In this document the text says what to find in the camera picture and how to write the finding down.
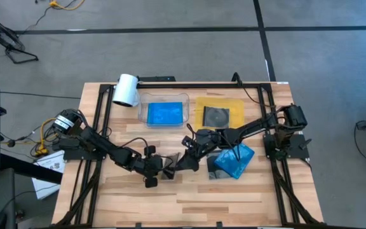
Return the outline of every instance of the black disc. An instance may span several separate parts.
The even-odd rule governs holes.
[[[229,109],[205,107],[203,126],[228,128]]]

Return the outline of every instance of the yellow mat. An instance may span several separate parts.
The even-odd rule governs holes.
[[[210,130],[215,129],[203,126],[204,107],[229,109],[229,128],[238,128],[244,125],[244,102],[241,99],[197,97],[195,131],[201,128],[207,128]]]

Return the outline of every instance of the wooden tabletop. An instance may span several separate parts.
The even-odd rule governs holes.
[[[99,85],[100,83],[86,83],[83,89],[79,108],[89,123],[93,122]],[[272,89],[276,105],[285,106],[293,102],[289,84],[272,83]],[[256,89],[247,90],[254,99],[258,99]],[[156,95],[187,93],[190,97],[189,123],[192,124],[196,98],[200,96],[243,100],[245,123],[261,117],[259,105],[252,102],[243,89],[139,89],[140,94],[144,92]],[[103,121],[105,102],[104,97],[100,125]],[[109,127],[112,128],[110,141],[121,145],[135,137],[143,137],[150,145],[156,146],[160,155],[184,152],[185,147],[181,145],[181,141],[185,135],[191,135],[187,128],[147,128],[144,123],[138,121],[137,113],[138,108],[112,104],[109,120]],[[255,155],[238,180],[209,180],[206,158],[203,158],[197,172],[178,171],[174,181],[159,180],[158,187],[145,188],[141,175],[114,165],[107,157],[101,170],[93,225],[135,226],[136,222],[141,222],[142,226],[215,226],[217,221],[222,221],[224,226],[280,225],[271,165],[265,157],[262,133],[245,139],[243,143],[252,148]],[[143,154],[144,143],[136,141],[129,147]],[[52,223],[62,219],[69,210],[78,164],[79,161],[66,164]],[[322,221],[310,168],[298,159],[290,159],[288,164],[295,195],[314,218]],[[80,189],[83,168],[84,166],[81,169],[76,196]],[[284,193],[283,196],[287,218],[291,221],[288,198]],[[86,222],[89,201],[90,196],[84,205],[82,222]]]

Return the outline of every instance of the gray floor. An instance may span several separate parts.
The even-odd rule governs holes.
[[[366,25],[366,1],[260,1],[265,26]],[[0,21],[23,30],[46,1],[0,0]],[[35,29],[256,26],[251,0],[86,1],[76,11],[50,10]],[[289,81],[309,121],[304,133],[324,219],[331,225],[366,227],[366,160],[353,140],[355,122],[366,119],[366,31],[267,32],[278,81]],[[24,35],[41,61],[14,65],[0,58],[0,89],[80,96],[87,81],[115,81],[121,73],[174,75],[179,81],[267,81],[258,32]],[[20,136],[77,100],[2,95],[8,114],[2,131]],[[366,153],[366,131],[357,139]],[[29,148],[13,148],[27,154]],[[20,155],[13,155],[29,160]],[[17,177],[17,192],[33,189]],[[27,212],[20,228],[46,226],[55,196],[22,196]]]

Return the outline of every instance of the blue container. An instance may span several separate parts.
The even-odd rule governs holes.
[[[183,123],[182,102],[151,102],[147,110],[148,125],[180,125]]]
[[[181,127],[189,119],[189,96],[178,95],[140,95],[138,119],[147,127]]]

